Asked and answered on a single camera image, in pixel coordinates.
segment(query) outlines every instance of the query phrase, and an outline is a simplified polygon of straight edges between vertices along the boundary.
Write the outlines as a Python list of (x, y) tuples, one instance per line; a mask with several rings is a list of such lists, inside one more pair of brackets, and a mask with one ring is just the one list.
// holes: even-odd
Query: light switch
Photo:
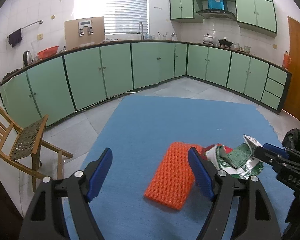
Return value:
[(37, 41), (42, 40), (43, 39), (43, 33), (40, 33), (37, 35)]

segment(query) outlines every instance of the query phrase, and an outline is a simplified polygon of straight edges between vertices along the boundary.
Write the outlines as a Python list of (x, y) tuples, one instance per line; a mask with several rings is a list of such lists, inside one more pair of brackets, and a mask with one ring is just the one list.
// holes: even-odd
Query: window blind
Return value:
[(74, 0), (74, 18), (105, 17), (105, 34), (148, 30), (147, 0)]

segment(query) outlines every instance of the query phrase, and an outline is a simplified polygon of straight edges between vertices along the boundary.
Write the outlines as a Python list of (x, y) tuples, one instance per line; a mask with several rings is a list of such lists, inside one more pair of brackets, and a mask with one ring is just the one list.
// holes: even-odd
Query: metal screw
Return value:
[(83, 175), (83, 172), (82, 172), (82, 171), (76, 171), (76, 172), (74, 173), (74, 176), (77, 177), (77, 178), (80, 178), (82, 175)]
[(43, 181), (44, 183), (47, 183), (47, 182), (49, 182), (50, 180), (51, 180), (51, 178), (50, 178), (49, 176), (46, 176), (46, 177), (43, 178), (42, 181)]
[(257, 181), (259, 180), (258, 177), (255, 176), (255, 175), (252, 175), (252, 176), (250, 177), (250, 179), (251, 179), (252, 181), (254, 181), (254, 182), (257, 182)]
[(227, 175), (227, 173), (223, 170), (218, 171), (218, 175), (221, 177), (225, 177)]

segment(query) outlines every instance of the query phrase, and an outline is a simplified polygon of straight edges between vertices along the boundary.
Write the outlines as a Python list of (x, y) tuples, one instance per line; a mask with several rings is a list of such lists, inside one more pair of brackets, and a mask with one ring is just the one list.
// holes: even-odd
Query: blue gripper pad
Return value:
[(101, 156), (98, 161), (99, 164), (89, 180), (89, 190), (87, 193), (88, 202), (99, 195), (102, 184), (112, 164), (112, 151), (108, 148), (106, 153)]
[(281, 149), (281, 148), (279, 148), (279, 147), (277, 147), (277, 146), (274, 146), (274, 145), (269, 144), (269, 143), (265, 143), (265, 144), (263, 145), (263, 147), (264, 147), (264, 149), (267, 149), (267, 150), (269, 150), (269, 151), (272, 151), (272, 152), (274, 152), (275, 154), (281, 155), (281, 156), (282, 156), (283, 158), (285, 158), (285, 159), (288, 159), (288, 158), (289, 158), (289, 154), (287, 153), (287, 151), (284, 150), (284, 149)]
[(194, 174), (201, 193), (212, 201), (215, 194), (212, 190), (212, 180), (193, 149), (188, 151), (188, 162)]

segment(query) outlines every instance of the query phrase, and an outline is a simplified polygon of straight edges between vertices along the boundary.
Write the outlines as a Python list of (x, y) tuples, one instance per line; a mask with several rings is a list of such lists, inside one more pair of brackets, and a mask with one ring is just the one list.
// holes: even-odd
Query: tiled floor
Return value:
[[(282, 141), (287, 131), (292, 128), (300, 128), (300, 121), (285, 111), (277, 115), (231, 92), (186, 77), (164, 83), (154, 88), (142, 90), (138, 95), (200, 98), (255, 105), (258, 111), (263, 114), (274, 127), (280, 141)], [(72, 159), (65, 160), (65, 178), (80, 168), (87, 152), (122, 99), (123, 97), (107, 102), (101, 106), (96, 106), (46, 130), (44, 134), (46, 141), (74, 155)], [(42, 151), (44, 151), (41, 153), (43, 167), (39, 171), (56, 178), (57, 154), (44, 147)], [(25, 214), (34, 194), (32, 192), (30, 176), (21, 172), (19, 186), (21, 206), (23, 214)]]

